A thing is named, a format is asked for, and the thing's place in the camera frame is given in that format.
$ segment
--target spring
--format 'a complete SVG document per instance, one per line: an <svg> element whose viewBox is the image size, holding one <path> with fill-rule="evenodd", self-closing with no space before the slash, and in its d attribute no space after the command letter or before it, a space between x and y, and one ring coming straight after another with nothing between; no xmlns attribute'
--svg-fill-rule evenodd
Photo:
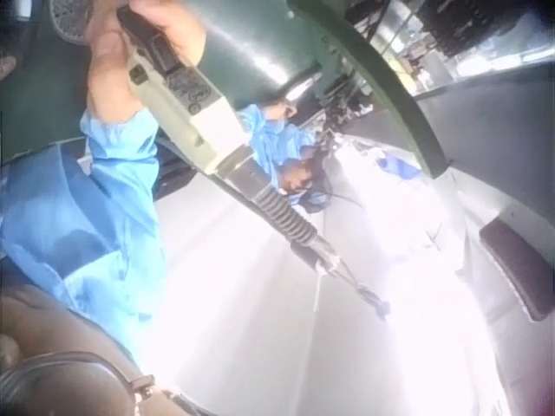
<svg viewBox="0 0 555 416"><path fill-rule="evenodd" d="M296 212L289 200L273 187L268 186L253 202L288 240L308 246L317 237L314 225Z"/></svg>

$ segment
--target person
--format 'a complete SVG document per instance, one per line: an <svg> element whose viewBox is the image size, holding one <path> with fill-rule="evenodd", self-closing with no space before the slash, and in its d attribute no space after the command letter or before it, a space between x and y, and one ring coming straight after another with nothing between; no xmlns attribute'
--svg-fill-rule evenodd
<svg viewBox="0 0 555 416"><path fill-rule="evenodd" d="M2 170L2 415L133 414L122 408L134 407L128 400L110 409L111 398L134 399L147 382L114 386L142 376L140 344L166 274L152 195L159 127L128 88L118 3L96 0L87 28L92 59L81 129L90 174L59 146ZM130 7L163 30L183 62L199 62L206 33L178 0L131 0ZM97 378L99 368L118 375ZM184 415L144 387L153 397L142 414Z"/></svg>
<svg viewBox="0 0 555 416"><path fill-rule="evenodd" d="M251 135L254 159L272 185L287 195L292 205L302 205L312 213L328 202L323 193L308 192L325 179L323 158L312 131L287 123L296 112L289 102L280 100L264 107L250 105L239 116Z"/></svg>

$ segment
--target green metal frame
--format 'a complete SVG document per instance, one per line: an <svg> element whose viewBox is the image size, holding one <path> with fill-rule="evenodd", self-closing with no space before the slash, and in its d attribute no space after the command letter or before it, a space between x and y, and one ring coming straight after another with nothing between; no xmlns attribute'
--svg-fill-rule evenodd
<svg viewBox="0 0 555 416"><path fill-rule="evenodd" d="M372 87L407 138L424 173L441 176L448 162L426 116L380 54L347 21L318 0L287 0L291 9L320 29Z"/></svg>

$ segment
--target white panel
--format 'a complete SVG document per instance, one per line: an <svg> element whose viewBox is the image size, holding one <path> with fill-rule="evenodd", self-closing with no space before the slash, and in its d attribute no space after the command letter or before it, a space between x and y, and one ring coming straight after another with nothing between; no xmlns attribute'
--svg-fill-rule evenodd
<svg viewBox="0 0 555 416"><path fill-rule="evenodd" d="M152 370L218 415L292 415L315 273L201 175L157 210L169 290L149 348Z"/></svg>

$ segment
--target tool handle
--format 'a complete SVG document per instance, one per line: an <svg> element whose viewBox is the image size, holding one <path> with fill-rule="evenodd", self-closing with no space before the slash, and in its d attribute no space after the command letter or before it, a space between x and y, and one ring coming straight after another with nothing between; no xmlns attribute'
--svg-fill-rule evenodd
<svg viewBox="0 0 555 416"><path fill-rule="evenodd" d="M145 56L164 78L183 67L166 35L147 19L132 11L128 5L120 7L116 15L137 53Z"/></svg>

